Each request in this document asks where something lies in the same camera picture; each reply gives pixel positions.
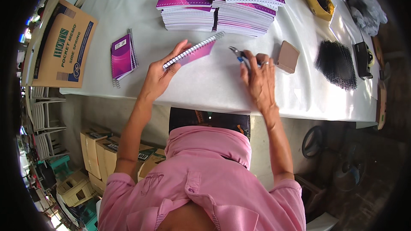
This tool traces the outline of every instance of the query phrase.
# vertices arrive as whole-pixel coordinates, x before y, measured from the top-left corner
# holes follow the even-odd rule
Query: wire cutter
[[[237,60],[239,60],[240,63],[244,62],[245,66],[247,67],[248,74],[251,75],[251,66],[250,62],[248,61],[247,57],[245,56],[243,51],[238,50],[236,47],[229,47],[231,51],[237,56]]]

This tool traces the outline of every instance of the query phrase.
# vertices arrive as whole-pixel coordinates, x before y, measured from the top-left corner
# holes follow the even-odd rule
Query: cardboard piece
[[[120,143],[120,138],[112,136],[97,142],[97,158],[102,182],[106,183],[107,178],[114,173],[117,162],[117,151]],[[138,153],[138,162],[136,171],[140,170],[141,165],[156,151],[157,149],[151,146],[140,144]]]
[[[33,86],[81,88],[85,60],[97,20],[59,0],[44,30]]]
[[[96,141],[111,137],[111,132],[102,128],[92,127],[81,131],[81,151],[85,169],[97,178],[101,178],[97,159]]]
[[[377,61],[380,64],[381,69],[385,70],[385,62],[384,62],[383,51],[381,49],[380,40],[378,39],[377,36],[371,37],[371,38],[372,38],[372,44],[374,46],[375,57],[377,58]]]
[[[166,160],[166,153],[163,149],[157,149],[155,153],[143,164],[138,174],[138,181],[142,180],[147,174],[156,167],[160,162]]]
[[[88,173],[88,177],[90,178],[91,187],[93,187],[94,190],[102,196],[106,190],[106,183],[95,177],[90,172]]]
[[[382,129],[386,120],[387,110],[387,88],[382,80],[378,81],[378,101],[377,101],[377,129]]]
[[[283,40],[276,65],[288,73],[294,73],[299,55],[300,51],[287,41]]]

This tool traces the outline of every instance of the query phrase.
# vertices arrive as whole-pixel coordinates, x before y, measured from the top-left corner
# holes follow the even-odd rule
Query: right hand
[[[250,51],[244,50],[250,66],[251,75],[244,63],[240,64],[241,79],[244,81],[254,104],[261,114],[266,118],[273,112],[278,112],[278,106],[275,104],[275,66],[274,60],[266,54],[257,54],[254,56]],[[257,65],[257,60],[263,63],[261,68]]]

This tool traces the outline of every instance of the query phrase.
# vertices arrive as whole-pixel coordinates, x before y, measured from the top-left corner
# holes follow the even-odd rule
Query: white table
[[[301,54],[294,74],[276,70],[275,98],[284,117],[320,120],[375,121],[379,66],[372,68],[374,79],[357,77],[358,89],[351,92],[329,83],[315,70],[318,45],[323,39],[335,40],[328,22],[314,16],[305,0],[285,0],[267,34],[251,38],[226,34],[209,56],[181,68],[156,104],[228,113],[258,114],[240,79],[240,67],[228,46],[249,49],[276,57],[283,40]],[[332,0],[340,9],[352,41],[362,41],[343,0]],[[167,55],[175,44],[188,39],[193,44],[209,37],[208,32],[167,31],[157,0],[86,0],[82,10],[98,19],[88,52],[83,87],[60,88],[63,94],[106,98],[136,98],[148,66]],[[113,88],[110,77],[110,44],[132,28],[139,68]],[[364,34],[372,49],[372,41]]]

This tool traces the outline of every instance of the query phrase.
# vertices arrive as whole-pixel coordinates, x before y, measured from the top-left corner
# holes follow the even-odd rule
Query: left hand
[[[144,80],[144,84],[140,91],[140,94],[138,95],[137,101],[144,99],[149,103],[153,103],[154,100],[156,100],[164,93],[172,77],[180,69],[181,64],[173,64],[166,71],[163,70],[163,65],[172,58],[190,48],[191,43],[187,42],[187,40],[181,41],[166,57],[150,64],[146,79]]]

